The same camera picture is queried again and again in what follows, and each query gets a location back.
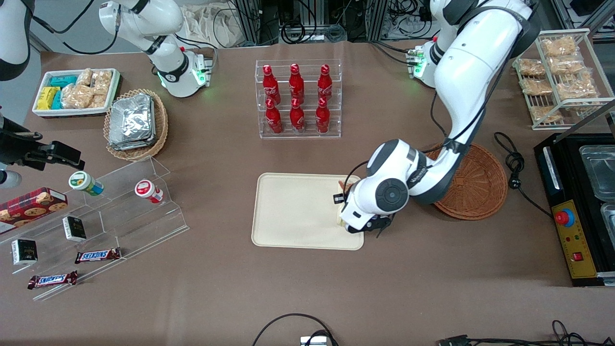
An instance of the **red emergency stop button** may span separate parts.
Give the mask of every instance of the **red emergency stop button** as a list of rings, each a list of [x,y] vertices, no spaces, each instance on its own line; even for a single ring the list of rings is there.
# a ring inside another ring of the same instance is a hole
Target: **red emergency stop button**
[[[574,225],[574,214],[570,209],[562,209],[561,211],[556,212],[553,217],[558,225],[562,225],[564,227]]]

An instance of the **red coca-cola bottle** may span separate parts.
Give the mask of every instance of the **red coca-cola bottle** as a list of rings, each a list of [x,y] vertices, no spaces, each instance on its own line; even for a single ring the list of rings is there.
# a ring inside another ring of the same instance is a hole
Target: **red coca-cola bottle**
[[[324,64],[320,67],[320,78],[318,79],[318,98],[324,97],[329,101],[333,89],[333,81],[329,76],[329,65]]]
[[[265,95],[267,95],[267,98],[275,101],[276,105],[279,105],[282,101],[280,97],[280,88],[277,85],[276,77],[271,72],[271,66],[263,66],[263,73],[263,89],[265,89]]]
[[[267,106],[265,116],[267,117],[267,123],[269,124],[269,127],[275,134],[282,133],[282,131],[284,131],[284,126],[282,125],[282,118],[280,117],[280,111],[277,110],[273,99],[267,99],[267,101],[265,101],[265,105]]]
[[[318,99],[318,108],[316,108],[316,129],[320,134],[329,132],[329,108],[327,108],[327,99],[321,97]]]
[[[306,130],[305,119],[301,104],[298,99],[292,99],[290,101],[290,123],[293,125],[293,132],[296,134],[302,134]]]
[[[299,104],[303,104],[305,87],[303,86],[303,77],[299,74],[299,65],[290,65],[290,79],[288,80],[290,87],[290,97],[297,99]]]

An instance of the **snickers bar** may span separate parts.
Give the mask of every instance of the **snickers bar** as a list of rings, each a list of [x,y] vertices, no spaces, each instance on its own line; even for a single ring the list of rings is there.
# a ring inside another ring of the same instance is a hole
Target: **snickers bar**
[[[115,260],[122,257],[122,253],[119,247],[108,250],[90,251],[90,252],[77,252],[77,259],[75,264],[81,262],[94,262],[98,260]]]
[[[62,274],[62,275],[52,275],[52,276],[32,276],[30,282],[28,283],[28,289],[34,288],[43,288],[47,286],[53,286],[57,284],[71,284],[74,285],[77,283],[77,271]]]

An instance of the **cookie box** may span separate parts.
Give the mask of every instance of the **cookie box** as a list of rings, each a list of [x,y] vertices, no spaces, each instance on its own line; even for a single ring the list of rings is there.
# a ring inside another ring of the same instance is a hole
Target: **cookie box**
[[[6,203],[0,203],[0,234],[68,206],[63,193],[41,187]]]
[[[108,70],[111,71],[111,85],[109,86],[109,91],[107,92],[107,98],[105,101],[105,105],[103,107],[98,108],[83,108],[80,110],[73,109],[62,109],[62,110],[39,110],[36,107],[36,103],[38,99],[41,97],[42,88],[46,86],[50,86],[51,77],[61,77],[61,76],[79,76],[83,70],[65,70],[65,71],[50,71],[45,72],[42,77],[41,85],[39,86],[38,92],[36,93],[36,97],[34,98],[34,105],[32,105],[32,113],[42,117],[42,118],[75,118],[81,116],[96,116],[96,115],[104,115],[107,112],[107,109],[111,107],[113,100],[116,96],[117,86],[120,81],[120,73],[115,68],[92,68],[93,70]]]

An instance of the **white tray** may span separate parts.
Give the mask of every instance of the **white tray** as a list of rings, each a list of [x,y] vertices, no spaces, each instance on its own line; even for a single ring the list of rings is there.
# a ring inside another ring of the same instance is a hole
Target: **white tray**
[[[39,86],[39,90],[36,93],[36,98],[34,99],[34,104],[32,105],[32,113],[42,117],[42,118],[70,118],[76,116],[91,116],[91,115],[103,115],[107,112],[107,109],[111,107],[113,103],[113,99],[115,98],[115,93],[117,91],[117,85],[119,84],[120,73],[115,68],[93,68],[93,70],[105,70],[111,71],[111,85],[109,86],[109,91],[107,92],[107,99],[105,105],[103,107],[97,108],[84,108],[81,110],[38,110],[36,109],[36,104],[38,99],[41,97],[42,88],[49,86],[49,81],[51,77],[61,77],[61,76],[79,76],[79,74],[83,70],[65,70],[65,71],[50,71],[45,72],[45,75],[42,77],[41,85]]]
[[[252,223],[257,246],[359,250],[363,233],[337,224],[339,180],[345,175],[264,173],[258,178]],[[351,176],[348,182],[359,178]]]

